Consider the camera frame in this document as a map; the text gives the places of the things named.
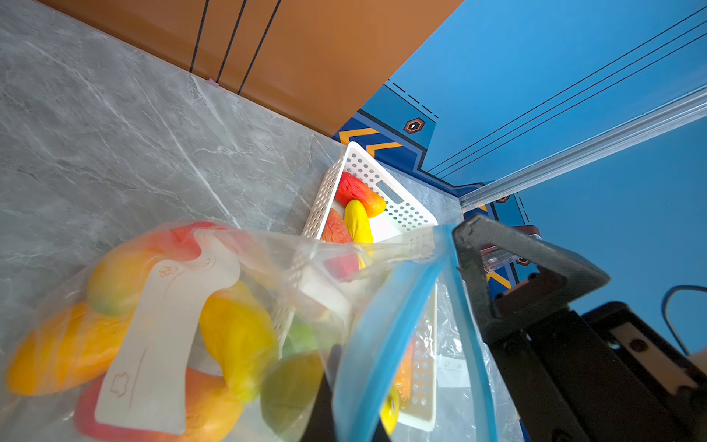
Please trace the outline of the clear zip-top bag blue zipper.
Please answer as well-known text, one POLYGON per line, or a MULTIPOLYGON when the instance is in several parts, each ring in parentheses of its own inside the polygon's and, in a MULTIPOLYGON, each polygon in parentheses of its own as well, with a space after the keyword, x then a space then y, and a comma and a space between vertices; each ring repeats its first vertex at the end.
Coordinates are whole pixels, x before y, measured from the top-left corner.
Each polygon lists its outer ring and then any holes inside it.
POLYGON ((388 441, 436 425, 451 231, 337 244, 209 222, 1 310, 5 441, 388 441))

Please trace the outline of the red yellow mango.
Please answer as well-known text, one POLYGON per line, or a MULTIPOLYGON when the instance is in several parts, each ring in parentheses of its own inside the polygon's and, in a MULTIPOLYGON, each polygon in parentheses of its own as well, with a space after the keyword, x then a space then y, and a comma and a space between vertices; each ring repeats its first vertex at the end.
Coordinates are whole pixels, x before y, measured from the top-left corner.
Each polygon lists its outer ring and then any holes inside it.
POLYGON ((244 406, 222 377, 116 362, 82 393, 74 423, 99 441, 221 441, 244 406))

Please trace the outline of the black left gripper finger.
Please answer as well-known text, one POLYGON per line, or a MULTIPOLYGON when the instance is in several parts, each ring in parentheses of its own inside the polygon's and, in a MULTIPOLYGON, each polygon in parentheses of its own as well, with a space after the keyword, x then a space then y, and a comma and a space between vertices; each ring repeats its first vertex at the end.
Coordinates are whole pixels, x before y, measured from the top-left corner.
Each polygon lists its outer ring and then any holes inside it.
POLYGON ((332 369, 333 373, 322 375, 309 422, 300 438, 301 442, 336 442, 338 440, 331 401, 333 400, 333 382, 336 379, 341 356, 342 346, 335 344, 324 365, 325 370, 332 369))

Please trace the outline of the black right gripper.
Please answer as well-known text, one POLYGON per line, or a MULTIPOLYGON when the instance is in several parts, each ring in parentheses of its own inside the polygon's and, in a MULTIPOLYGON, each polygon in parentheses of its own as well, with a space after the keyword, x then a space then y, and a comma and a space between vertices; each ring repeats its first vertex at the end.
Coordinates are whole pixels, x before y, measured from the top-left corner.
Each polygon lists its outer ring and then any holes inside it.
POLYGON ((470 215, 452 230, 482 340, 526 441, 703 441, 706 375, 624 303, 570 304, 611 281, 583 256, 470 215))

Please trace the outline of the orange yellow mango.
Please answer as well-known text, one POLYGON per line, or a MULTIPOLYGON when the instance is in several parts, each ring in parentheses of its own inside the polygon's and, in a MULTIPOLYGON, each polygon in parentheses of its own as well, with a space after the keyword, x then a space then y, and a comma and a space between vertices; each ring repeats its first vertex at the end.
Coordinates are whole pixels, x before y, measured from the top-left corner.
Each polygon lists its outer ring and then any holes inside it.
POLYGON ((49 395, 105 374, 131 320, 104 316, 84 301, 64 309, 20 344, 7 370, 8 390, 22 396, 49 395))

